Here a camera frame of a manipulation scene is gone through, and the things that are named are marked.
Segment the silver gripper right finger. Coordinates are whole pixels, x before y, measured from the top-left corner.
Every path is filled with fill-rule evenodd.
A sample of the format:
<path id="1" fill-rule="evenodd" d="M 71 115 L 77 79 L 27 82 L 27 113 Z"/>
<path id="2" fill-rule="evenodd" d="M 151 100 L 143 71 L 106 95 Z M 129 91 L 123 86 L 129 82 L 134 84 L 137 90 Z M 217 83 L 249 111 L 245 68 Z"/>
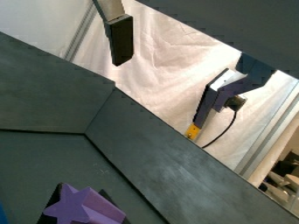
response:
<path id="1" fill-rule="evenodd" d="M 226 68 L 206 85 L 197 113 L 186 136 L 194 140 L 205 126 L 213 110 L 223 108 L 238 111 L 246 103 L 246 92 L 262 88 L 277 70 L 246 53 L 241 54 L 235 69 Z"/>

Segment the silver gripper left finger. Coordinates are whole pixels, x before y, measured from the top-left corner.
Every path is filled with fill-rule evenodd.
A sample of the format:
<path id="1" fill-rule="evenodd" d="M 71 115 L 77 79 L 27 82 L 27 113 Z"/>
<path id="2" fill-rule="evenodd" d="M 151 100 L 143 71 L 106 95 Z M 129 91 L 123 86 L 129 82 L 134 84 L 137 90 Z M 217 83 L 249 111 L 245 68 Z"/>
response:
<path id="1" fill-rule="evenodd" d="M 122 0 L 93 0 L 103 18 L 111 58 L 121 66 L 134 56 L 134 17 L 126 13 Z"/>

